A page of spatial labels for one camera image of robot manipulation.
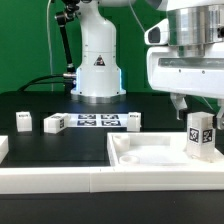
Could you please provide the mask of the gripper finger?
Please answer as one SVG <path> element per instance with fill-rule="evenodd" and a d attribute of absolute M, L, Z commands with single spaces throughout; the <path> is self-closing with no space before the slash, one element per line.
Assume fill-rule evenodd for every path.
<path fill-rule="evenodd" d="M 216 115 L 217 128 L 224 130 L 224 99 L 218 100 L 218 106 L 220 109 Z"/>
<path fill-rule="evenodd" d="M 176 118 L 178 120 L 182 119 L 182 112 L 187 109 L 187 104 L 185 101 L 185 95 L 179 93 L 171 93 L 170 99 L 176 109 Z"/>

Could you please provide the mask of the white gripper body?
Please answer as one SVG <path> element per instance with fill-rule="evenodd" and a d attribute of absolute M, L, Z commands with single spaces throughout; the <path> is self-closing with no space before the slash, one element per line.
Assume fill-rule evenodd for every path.
<path fill-rule="evenodd" d="M 152 89 L 224 98 L 224 44 L 209 44 L 202 58 L 180 58 L 174 47 L 151 47 L 147 76 Z"/>

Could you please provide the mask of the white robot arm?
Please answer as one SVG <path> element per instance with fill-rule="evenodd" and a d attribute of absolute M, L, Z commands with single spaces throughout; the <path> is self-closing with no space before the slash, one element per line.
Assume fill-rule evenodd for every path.
<path fill-rule="evenodd" d="M 116 65 L 116 28 L 99 14 L 100 6 L 131 5 L 136 0 L 81 0 L 82 63 L 72 94 L 106 102 L 123 93 Z M 224 0 L 146 0 L 166 18 L 144 33 L 148 82 L 168 92 L 178 112 L 187 95 L 214 98 L 224 129 Z"/>

